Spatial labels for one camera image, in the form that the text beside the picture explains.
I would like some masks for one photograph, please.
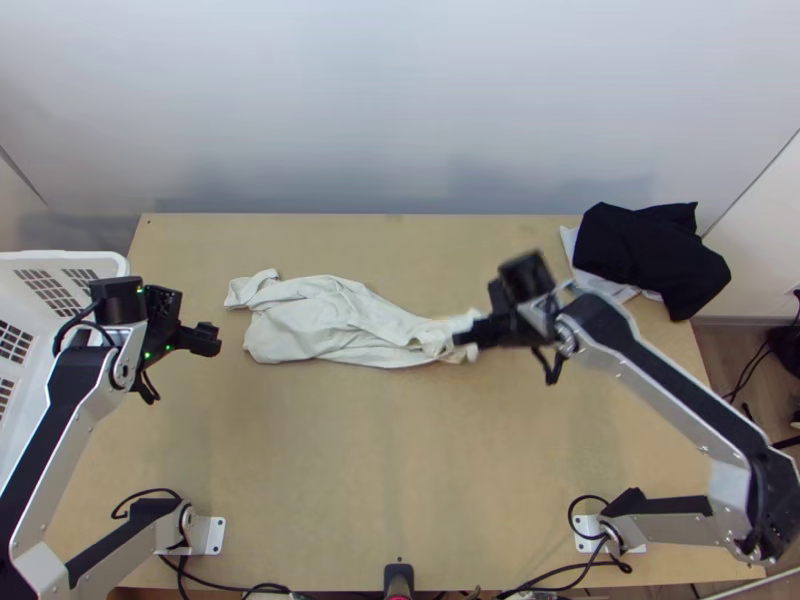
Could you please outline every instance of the white panel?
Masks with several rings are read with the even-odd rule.
[[[794,316],[800,288],[800,134],[704,238],[732,281],[701,312],[708,316]]]
[[[13,0],[0,143],[59,210],[701,202],[798,124],[796,0]]]

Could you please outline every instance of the black cloth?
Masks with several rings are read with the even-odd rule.
[[[628,210],[601,202],[583,215],[572,264],[659,292],[673,321],[703,308],[731,280],[725,259],[695,232],[697,202]]]

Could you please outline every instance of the metal mounting bracket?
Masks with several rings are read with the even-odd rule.
[[[602,533],[600,529],[600,524],[597,522],[597,515],[573,515],[572,517],[573,525],[575,525],[575,529],[583,533],[584,535],[598,535]],[[577,533],[573,534],[575,537],[575,549],[582,554],[591,554],[597,549],[597,545],[600,543],[601,540],[587,540],[586,538],[582,538]],[[603,549],[600,551],[601,553],[610,553],[611,547],[609,544],[603,546]],[[637,546],[636,548],[631,548],[627,550],[626,553],[628,554],[643,554],[647,552],[647,544],[642,544],[641,546]]]

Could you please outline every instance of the white ventilated box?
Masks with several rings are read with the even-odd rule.
[[[88,282],[128,275],[114,252],[0,252],[0,491],[47,410],[53,337]]]

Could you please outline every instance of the ventilation slot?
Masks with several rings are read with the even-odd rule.
[[[33,336],[0,320],[0,358],[21,365],[31,348]]]
[[[14,273],[25,282],[25,285],[36,292],[36,295],[44,300],[59,317],[72,317],[81,311],[78,301],[47,271],[15,269]]]
[[[86,292],[87,296],[91,296],[89,292],[89,282],[95,279],[100,279],[92,269],[61,269],[64,275],[72,279],[72,281]]]
[[[0,377],[0,420],[8,408],[8,403],[11,401],[11,392],[14,391],[14,382],[9,379]]]

